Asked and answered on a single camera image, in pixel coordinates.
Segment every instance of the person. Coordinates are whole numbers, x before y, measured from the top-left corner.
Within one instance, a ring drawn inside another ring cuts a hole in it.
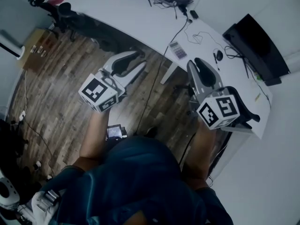
[[[109,111],[93,112],[79,158],[41,191],[64,191],[49,224],[232,225],[206,183],[216,131],[199,122],[182,172],[154,138],[106,145]]]

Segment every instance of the calculator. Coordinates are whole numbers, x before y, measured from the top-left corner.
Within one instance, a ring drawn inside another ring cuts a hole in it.
[[[187,56],[186,52],[183,48],[179,45],[178,42],[173,41],[169,44],[171,51],[176,55],[178,59],[183,59]]]

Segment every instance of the wooden floor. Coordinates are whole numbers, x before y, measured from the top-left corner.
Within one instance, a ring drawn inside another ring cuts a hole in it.
[[[141,45],[146,54],[147,67],[128,88],[128,97],[111,110],[109,125],[121,124],[129,136],[136,131],[151,86],[155,79],[162,56]],[[42,162],[42,175],[51,174],[50,166],[57,174],[64,166],[78,158],[92,109],[86,105],[78,90],[90,73],[95,73],[113,54],[103,52],[90,39],[76,36],[71,43],[68,34],[60,37],[59,43],[41,64],[38,73],[27,72],[28,110],[25,120],[45,139],[52,153],[35,132],[25,123],[22,125],[24,138],[29,145],[20,159],[20,166],[32,166]],[[161,67],[152,95],[146,108],[138,134],[151,126],[158,126],[157,139],[164,142],[174,156],[180,160],[184,149],[196,129],[195,119],[188,115],[188,95],[185,91],[174,91],[176,84],[187,82],[187,73],[178,68],[165,85],[160,80],[170,61]],[[9,118],[18,118],[25,109],[25,75],[20,79],[9,111]],[[218,131],[216,154],[226,133]]]

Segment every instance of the shoe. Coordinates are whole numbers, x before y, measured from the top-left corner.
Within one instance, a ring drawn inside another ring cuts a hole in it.
[[[158,128],[150,127],[144,137],[155,138],[157,134],[158,134]]]

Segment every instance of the blue shirt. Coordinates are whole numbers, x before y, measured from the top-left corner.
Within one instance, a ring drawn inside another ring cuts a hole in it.
[[[170,150],[144,137],[120,142],[88,172],[66,167],[50,189],[66,189],[52,224],[123,224],[140,210],[149,224],[233,224],[212,189],[191,190]]]

